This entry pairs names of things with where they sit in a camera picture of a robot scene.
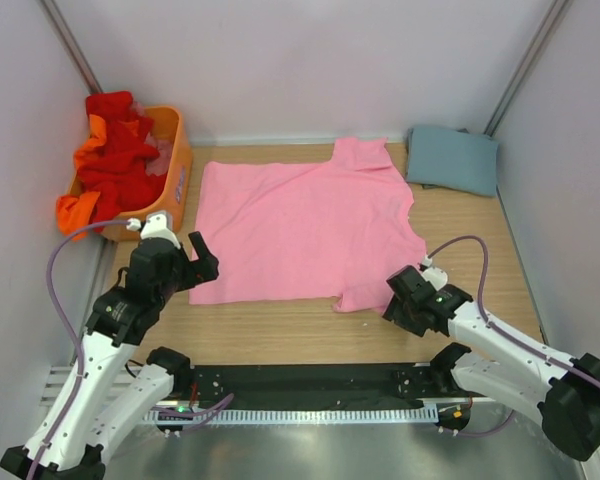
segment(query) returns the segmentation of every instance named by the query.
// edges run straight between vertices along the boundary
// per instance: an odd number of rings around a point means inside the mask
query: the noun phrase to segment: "red cloth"
[[[106,125],[104,145],[86,153],[79,150],[74,156],[84,191],[100,193],[90,223],[143,209],[164,190],[166,174],[147,175],[145,169],[147,160],[160,155],[155,147],[144,143],[153,119],[138,115],[132,104],[129,92],[101,93],[86,99],[87,115],[102,118]]]

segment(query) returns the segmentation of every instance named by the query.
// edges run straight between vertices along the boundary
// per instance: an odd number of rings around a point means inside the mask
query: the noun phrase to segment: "pink shirt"
[[[386,307],[387,278],[426,249],[385,143],[339,139],[325,163],[209,163],[196,230],[220,276],[192,289],[190,303],[339,297],[339,312]]]

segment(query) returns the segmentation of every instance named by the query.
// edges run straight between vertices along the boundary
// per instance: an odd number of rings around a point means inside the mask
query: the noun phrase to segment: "wooden tabletop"
[[[406,155],[401,144],[387,146],[396,167],[404,172]],[[222,163],[323,162],[333,145],[278,145],[194,148],[185,221],[178,236],[190,249],[186,234],[194,230],[204,166]],[[475,234],[489,246],[486,307],[501,319],[540,340],[529,294],[518,264],[500,203],[447,189],[423,190],[412,185],[415,204],[410,222],[427,242],[429,251],[445,241]],[[128,264],[135,242],[117,247],[112,281],[118,268]],[[460,242],[436,256],[436,265],[450,282],[475,293],[482,253],[475,242]],[[166,346],[188,355],[194,364],[302,364],[377,363],[430,360],[450,340],[428,332],[419,338],[383,320],[373,311],[334,313],[333,298],[293,301],[244,302],[192,306],[186,293],[176,294],[161,319],[146,335],[134,358],[144,362],[148,353]]]

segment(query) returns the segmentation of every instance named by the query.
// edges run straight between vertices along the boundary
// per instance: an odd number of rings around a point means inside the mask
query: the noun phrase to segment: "orange plastic bin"
[[[167,180],[158,200],[142,210],[122,212],[116,219],[139,218],[144,221],[148,214],[158,210],[166,210],[173,217],[173,231],[178,232],[182,226],[185,198],[193,161],[191,145],[189,145],[187,139],[182,115],[177,109],[168,106],[145,107],[145,114],[153,118],[154,121],[151,134],[156,139],[166,139],[173,143]],[[74,175],[68,194],[77,196],[82,191],[82,183],[77,175]],[[139,233],[128,231],[124,225],[107,227],[102,231],[102,236],[115,242],[140,239]]]

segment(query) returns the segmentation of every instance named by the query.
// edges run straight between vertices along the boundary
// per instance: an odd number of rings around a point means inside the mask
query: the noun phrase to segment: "white backdrop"
[[[87,134],[86,94],[37,2],[0,0],[0,458],[31,436],[49,369],[72,351],[44,277],[62,238],[55,200]],[[96,238],[71,245],[57,262],[59,295],[74,325],[99,245]]]
[[[550,0],[58,0],[105,90],[197,143],[481,132]]]
[[[547,337],[600,358],[599,0],[573,3],[497,137],[500,193]]]

